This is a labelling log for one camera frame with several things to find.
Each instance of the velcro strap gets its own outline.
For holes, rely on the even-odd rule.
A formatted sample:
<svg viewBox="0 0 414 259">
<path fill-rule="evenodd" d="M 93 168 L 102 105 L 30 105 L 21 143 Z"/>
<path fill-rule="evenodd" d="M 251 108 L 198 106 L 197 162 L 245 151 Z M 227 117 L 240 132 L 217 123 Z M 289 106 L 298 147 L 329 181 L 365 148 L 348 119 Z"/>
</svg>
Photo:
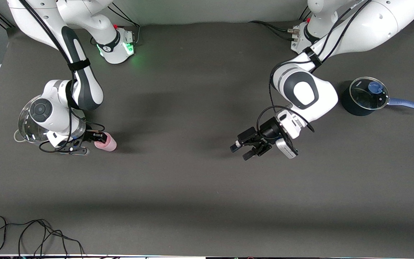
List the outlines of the velcro strap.
<svg viewBox="0 0 414 259">
<path fill-rule="evenodd" d="M 90 65 L 91 65 L 91 62 L 89 61 L 89 59 L 86 59 L 86 60 L 81 60 L 78 62 L 68 64 L 68 67 L 71 71 L 78 71 Z"/>
<path fill-rule="evenodd" d="M 322 65 L 322 62 L 319 60 L 319 57 L 314 53 L 314 51 L 312 51 L 311 47 L 307 47 L 306 49 L 304 49 L 304 52 L 316 67 Z"/>
</svg>

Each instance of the gray table surface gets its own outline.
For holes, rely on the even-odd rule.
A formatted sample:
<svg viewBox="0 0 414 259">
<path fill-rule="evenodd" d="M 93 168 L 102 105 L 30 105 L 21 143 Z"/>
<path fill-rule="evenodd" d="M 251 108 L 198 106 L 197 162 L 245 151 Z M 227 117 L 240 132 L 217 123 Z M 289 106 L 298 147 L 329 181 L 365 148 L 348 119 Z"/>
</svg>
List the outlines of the gray table surface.
<svg viewBox="0 0 414 259">
<path fill-rule="evenodd" d="M 0 215 L 45 218 L 89 254 L 414 258 L 414 110 L 355 117 L 337 105 L 294 140 L 299 157 L 273 148 L 244 162 L 246 150 L 229 146 L 270 104 L 271 68 L 295 56 L 288 42 L 250 23 L 145 26 L 136 56 L 110 65 L 78 35 L 105 92 L 87 115 L 119 148 L 81 157 L 13 141 L 21 108 L 69 71 L 56 50 L 11 33 L 0 69 Z M 414 22 L 315 75 L 338 90 L 376 77 L 414 100 Z M 20 231 L 10 228 L 1 253 L 17 252 Z M 27 232 L 27 252 L 41 236 Z M 53 242 L 47 252 L 63 253 Z"/>
</svg>

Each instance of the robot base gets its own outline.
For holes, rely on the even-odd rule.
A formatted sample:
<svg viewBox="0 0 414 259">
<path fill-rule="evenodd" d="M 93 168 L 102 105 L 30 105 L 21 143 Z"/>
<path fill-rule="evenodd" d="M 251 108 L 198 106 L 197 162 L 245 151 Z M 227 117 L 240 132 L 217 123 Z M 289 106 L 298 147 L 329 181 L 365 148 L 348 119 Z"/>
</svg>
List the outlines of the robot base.
<svg viewBox="0 0 414 259">
<path fill-rule="evenodd" d="M 107 46 L 100 47 L 97 44 L 100 55 L 110 64 L 120 64 L 135 53 L 133 33 L 123 28 L 117 28 L 116 30 L 119 33 L 119 42 L 113 49 Z"/>
<path fill-rule="evenodd" d="M 312 46 L 313 44 L 306 38 L 306 36 L 304 36 L 304 28 L 307 24 L 307 22 L 302 22 L 293 26 L 294 30 L 299 30 L 299 34 L 292 34 L 294 41 L 292 42 L 292 46 L 290 48 L 298 54 L 301 54 L 307 47 Z"/>
</svg>

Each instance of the green light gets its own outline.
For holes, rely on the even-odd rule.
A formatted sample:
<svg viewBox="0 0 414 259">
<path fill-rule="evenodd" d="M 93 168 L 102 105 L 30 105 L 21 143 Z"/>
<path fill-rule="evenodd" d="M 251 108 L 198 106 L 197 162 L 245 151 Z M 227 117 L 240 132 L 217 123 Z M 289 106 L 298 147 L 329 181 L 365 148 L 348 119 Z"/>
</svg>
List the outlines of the green light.
<svg viewBox="0 0 414 259">
<path fill-rule="evenodd" d="M 98 44 L 97 44 L 97 49 L 98 49 L 98 51 L 100 51 L 100 56 L 102 56 L 102 57 L 103 57 L 102 50 L 100 49 L 100 47 L 98 46 Z"/>
<path fill-rule="evenodd" d="M 133 44 L 132 43 L 125 43 L 125 42 L 123 42 L 122 45 L 124 46 L 125 51 L 127 52 L 127 54 L 129 54 L 129 55 L 133 55 L 134 54 L 134 52 L 133 52 Z"/>
</svg>

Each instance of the white wall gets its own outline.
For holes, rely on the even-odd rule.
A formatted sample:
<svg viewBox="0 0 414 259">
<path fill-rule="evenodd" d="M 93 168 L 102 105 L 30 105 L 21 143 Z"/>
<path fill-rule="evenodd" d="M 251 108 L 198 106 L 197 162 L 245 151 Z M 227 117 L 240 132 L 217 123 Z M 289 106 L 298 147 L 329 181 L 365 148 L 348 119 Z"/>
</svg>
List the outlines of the white wall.
<svg viewBox="0 0 414 259">
<path fill-rule="evenodd" d="M 132 20 L 147 24 L 290 21 L 298 19 L 307 0 L 115 0 Z M 0 13 L 14 22 L 5 0 Z M 112 23 L 128 25 L 114 13 L 102 12 Z"/>
</svg>

